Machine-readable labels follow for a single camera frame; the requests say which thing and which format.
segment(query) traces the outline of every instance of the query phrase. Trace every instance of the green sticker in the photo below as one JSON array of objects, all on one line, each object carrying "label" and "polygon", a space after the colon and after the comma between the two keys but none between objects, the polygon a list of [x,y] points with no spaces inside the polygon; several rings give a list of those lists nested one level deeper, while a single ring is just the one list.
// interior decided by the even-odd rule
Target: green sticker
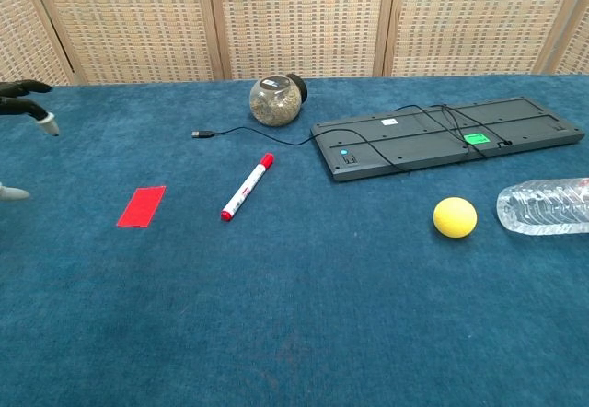
[{"label": "green sticker", "polygon": [[481,143],[488,143],[491,141],[485,134],[469,134],[465,135],[464,139],[471,145],[480,145]]}]

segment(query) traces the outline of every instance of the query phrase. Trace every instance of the wicker screen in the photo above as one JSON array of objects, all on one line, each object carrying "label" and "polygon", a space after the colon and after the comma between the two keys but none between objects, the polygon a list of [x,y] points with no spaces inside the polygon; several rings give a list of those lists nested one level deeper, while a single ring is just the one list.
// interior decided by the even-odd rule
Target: wicker screen
[{"label": "wicker screen", "polygon": [[579,26],[574,31],[564,52],[557,73],[589,73],[589,6],[585,9]]},{"label": "wicker screen", "polygon": [[222,0],[233,78],[370,76],[380,0]]},{"label": "wicker screen", "polygon": [[69,83],[32,1],[0,0],[0,81],[22,78]]},{"label": "wicker screen", "polygon": [[392,75],[528,73],[562,0],[403,0]]},{"label": "wicker screen", "polygon": [[213,78],[199,0],[51,3],[88,83]]}]

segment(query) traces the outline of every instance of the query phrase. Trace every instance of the glass jar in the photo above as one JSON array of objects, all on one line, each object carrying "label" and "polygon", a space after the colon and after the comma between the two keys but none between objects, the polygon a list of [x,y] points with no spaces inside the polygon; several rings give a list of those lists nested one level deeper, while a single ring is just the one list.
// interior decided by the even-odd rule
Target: glass jar
[{"label": "glass jar", "polygon": [[264,77],[249,92],[251,113],[260,123],[284,126],[294,120],[306,100],[306,85],[296,74]]}]

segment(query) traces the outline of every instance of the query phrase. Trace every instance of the yellow ball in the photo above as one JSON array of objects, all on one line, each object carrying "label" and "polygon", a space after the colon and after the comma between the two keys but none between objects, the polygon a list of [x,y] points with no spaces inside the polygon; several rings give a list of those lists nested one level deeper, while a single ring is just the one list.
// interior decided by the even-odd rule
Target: yellow ball
[{"label": "yellow ball", "polygon": [[462,238],[477,225],[477,211],[464,198],[449,197],[433,209],[433,224],[450,238]]}]

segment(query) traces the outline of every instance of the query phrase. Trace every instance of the black cable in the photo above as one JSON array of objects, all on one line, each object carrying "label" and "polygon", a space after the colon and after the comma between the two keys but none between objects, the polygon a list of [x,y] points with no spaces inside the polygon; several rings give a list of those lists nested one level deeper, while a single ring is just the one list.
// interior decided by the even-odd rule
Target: black cable
[{"label": "black cable", "polygon": [[448,121],[448,123],[450,123],[450,126],[452,126],[452,123],[450,122],[450,120],[448,119],[448,117],[445,115],[446,114],[446,111],[448,112],[448,115],[450,115],[450,117],[452,118],[452,120],[454,121],[454,126],[456,127],[456,130],[460,134],[461,140],[464,140],[464,134],[462,133],[462,128],[460,128],[460,125],[458,124],[458,120],[456,119],[456,117],[454,116],[454,114],[452,113],[452,111],[446,110],[446,109],[442,109],[442,115]]},{"label": "black cable", "polygon": [[449,114],[450,114],[450,116],[451,116],[451,117],[452,117],[452,118],[455,120],[455,122],[456,122],[456,129],[458,130],[458,132],[460,133],[460,136],[461,136],[462,138],[460,138],[460,137],[458,137],[456,134],[454,134],[454,133],[452,132],[452,130],[448,129],[448,127],[447,127],[447,126],[444,126],[444,124],[443,124],[443,123],[440,123],[440,122],[438,122],[438,121],[437,121],[437,120],[436,120],[434,117],[432,117],[432,115],[431,115],[431,114],[430,114],[430,113],[429,113],[427,110],[425,110],[425,109],[424,109],[424,108],[422,108],[421,106],[419,106],[419,105],[405,105],[405,106],[401,106],[400,108],[397,108],[396,110],[403,110],[403,109],[405,109],[405,108],[417,108],[417,109],[418,109],[418,110],[420,110],[422,113],[424,113],[425,115],[427,115],[427,116],[428,116],[428,117],[429,117],[431,120],[433,120],[434,122],[438,123],[438,124],[439,124],[440,126],[442,126],[442,127],[443,127],[443,128],[446,130],[446,131],[448,131],[448,132],[450,133],[450,135],[452,135],[452,136],[453,136],[453,137],[454,137],[456,140],[460,141],[460,142],[461,142],[461,143],[463,143],[463,144],[466,144],[466,146],[467,146],[467,154],[469,154],[469,152],[470,152],[469,148],[470,148],[470,147],[472,147],[472,148],[473,148],[475,151],[477,151],[477,153],[478,153],[478,154],[479,154],[481,157],[483,157],[483,158],[487,158],[487,156],[485,156],[485,155],[484,155],[482,152],[480,152],[480,150],[479,150],[479,149],[478,149],[476,146],[474,146],[473,144],[471,144],[470,142],[468,142],[468,141],[465,139],[465,137],[464,137],[464,135],[462,134],[462,131],[461,131],[461,129],[460,129],[460,126],[458,125],[458,122],[456,122],[456,117],[454,117],[454,115],[452,114],[452,112],[451,112],[451,111],[449,111],[448,113],[449,113]]},{"label": "black cable", "polygon": [[470,117],[469,115],[466,115],[464,112],[462,112],[461,110],[457,110],[456,108],[452,108],[451,106],[448,106],[446,104],[442,104],[442,105],[432,105],[433,107],[439,107],[439,108],[447,108],[449,110],[453,110],[454,112],[457,112],[458,114],[462,115],[463,117],[473,121],[474,123],[478,124],[479,126],[482,126],[483,128],[487,129],[490,133],[494,134],[497,138],[499,138],[502,142],[504,142],[506,145],[510,145],[512,142],[510,142],[509,140],[501,137],[500,135],[498,135],[496,132],[494,132],[489,126],[487,126],[485,123],[479,122],[477,119],[473,119],[472,117]]},{"label": "black cable", "polygon": [[234,131],[237,131],[239,129],[246,129],[248,131],[252,131],[252,132],[254,132],[256,134],[263,135],[266,138],[270,138],[274,142],[281,143],[283,145],[289,145],[289,146],[300,146],[300,145],[304,145],[305,143],[308,143],[311,140],[314,140],[314,139],[316,139],[317,137],[319,137],[319,136],[321,136],[323,134],[332,133],[332,132],[335,132],[335,131],[344,131],[344,132],[347,132],[347,133],[353,133],[353,134],[358,135],[365,143],[367,143],[370,147],[372,147],[375,150],[375,152],[379,156],[381,156],[390,166],[392,166],[393,168],[395,168],[395,169],[397,169],[397,170],[399,170],[401,172],[407,172],[406,169],[403,169],[403,168],[399,167],[398,165],[396,165],[395,163],[393,163],[392,161],[390,161],[387,157],[385,157],[385,155],[382,152],[380,152],[378,149],[376,149],[376,147],[372,143],[370,143],[368,140],[366,140],[366,138],[362,134],[357,133],[353,129],[346,129],[346,128],[332,128],[332,129],[328,129],[328,130],[322,131],[322,132],[320,132],[318,134],[311,135],[309,138],[307,138],[307,139],[305,139],[305,140],[303,140],[302,142],[299,142],[299,143],[285,142],[284,140],[280,140],[278,138],[274,138],[271,135],[267,135],[267,134],[265,134],[265,133],[263,133],[261,131],[258,131],[257,129],[250,128],[248,126],[238,126],[237,128],[228,129],[227,131],[222,131],[220,133],[216,133],[214,131],[194,131],[192,133],[192,138],[211,138],[211,137],[214,137],[216,135],[223,135],[223,134],[233,133]]}]

